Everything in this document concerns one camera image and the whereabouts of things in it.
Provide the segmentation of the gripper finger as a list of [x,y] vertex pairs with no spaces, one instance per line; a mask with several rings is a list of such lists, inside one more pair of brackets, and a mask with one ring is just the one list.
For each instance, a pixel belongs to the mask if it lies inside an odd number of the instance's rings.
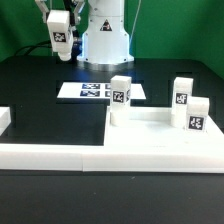
[[80,13],[85,6],[85,0],[71,0],[70,6],[72,10],[72,24],[74,26],[79,25],[81,21]]
[[47,15],[49,13],[49,8],[46,5],[47,0],[35,0],[36,5],[42,13],[43,22],[47,21]]

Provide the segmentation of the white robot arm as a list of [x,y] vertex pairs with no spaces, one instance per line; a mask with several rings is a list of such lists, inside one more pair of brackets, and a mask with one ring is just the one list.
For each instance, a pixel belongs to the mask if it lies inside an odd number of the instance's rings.
[[[63,1],[63,10],[52,10],[47,7],[47,0],[35,0],[47,24],[52,50],[62,61],[69,61],[74,47],[81,44],[77,56],[80,67],[117,71],[134,64],[130,37],[124,29],[125,0]],[[76,37],[85,4],[89,6],[88,27],[82,37]]]

